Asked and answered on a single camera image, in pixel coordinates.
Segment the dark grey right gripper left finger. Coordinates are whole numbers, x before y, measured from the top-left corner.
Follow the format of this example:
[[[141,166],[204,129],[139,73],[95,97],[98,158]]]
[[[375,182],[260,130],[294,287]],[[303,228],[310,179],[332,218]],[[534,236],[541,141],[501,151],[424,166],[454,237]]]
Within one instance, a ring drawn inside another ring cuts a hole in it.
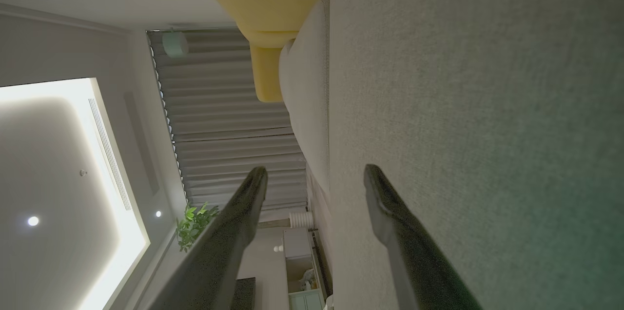
[[[254,167],[227,206],[200,233],[150,310],[228,310],[245,248],[258,228],[268,172]]]

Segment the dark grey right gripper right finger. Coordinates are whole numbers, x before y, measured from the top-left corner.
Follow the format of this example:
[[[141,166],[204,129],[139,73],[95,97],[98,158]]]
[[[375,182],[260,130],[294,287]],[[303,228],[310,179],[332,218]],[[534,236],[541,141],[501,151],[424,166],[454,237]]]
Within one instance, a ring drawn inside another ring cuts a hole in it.
[[[367,164],[363,180],[373,233],[387,249],[399,308],[479,310],[477,299],[383,170]]]

